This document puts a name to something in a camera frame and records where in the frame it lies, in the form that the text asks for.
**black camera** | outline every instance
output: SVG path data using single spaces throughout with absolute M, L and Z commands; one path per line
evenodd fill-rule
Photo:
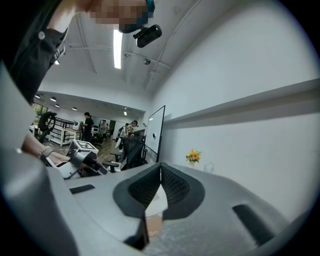
M 159 25 L 144 27 L 139 33 L 133 36 L 136 39 L 136 46 L 143 48 L 162 36 L 162 30 Z

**standing person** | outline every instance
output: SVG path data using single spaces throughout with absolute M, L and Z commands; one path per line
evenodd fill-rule
M 125 137 L 129 137 L 129 133 L 134 132 L 134 128 L 138 126 L 138 121 L 134 120 L 131 124 L 129 124 L 125 129 Z
M 92 126 L 94 125 L 94 121 L 91 119 L 91 115 L 89 114 L 89 112 L 85 112 L 84 117 L 85 117 L 85 124 L 82 125 L 84 127 L 84 141 L 90 142 L 91 129 L 92 129 Z
M 100 132 L 103 134 L 103 140 L 107 137 L 108 125 L 106 124 L 106 120 L 102 120 L 100 124 Z
M 128 125 L 129 124 L 126 123 L 125 126 L 122 126 L 122 130 L 121 130 L 120 135 L 119 135 L 120 138 L 122 138 L 122 137 L 124 137 L 126 135 L 126 130 L 127 130 Z

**whiteboard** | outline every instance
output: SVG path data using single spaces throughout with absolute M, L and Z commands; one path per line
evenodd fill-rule
M 153 115 L 151 115 L 149 117 L 148 126 L 146 128 L 145 145 L 156 154 L 158 154 L 165 110 L 166 106 L 163 106 Z

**person's hand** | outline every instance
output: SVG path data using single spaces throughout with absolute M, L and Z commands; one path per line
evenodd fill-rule
M 49 158 L 56 166 L 58 164 L 61 164 L 61 162 L 68 162 L 70 160 L 70 157 L 67 157 L 65 155 L 59 154 L 57 152 L 52 152 L 49 155 Z

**flower vase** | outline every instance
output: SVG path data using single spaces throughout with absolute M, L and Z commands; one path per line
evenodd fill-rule
M 195 162 L 194 161 L 189 161 L 189 167 L 190 168 L 195 168 Z

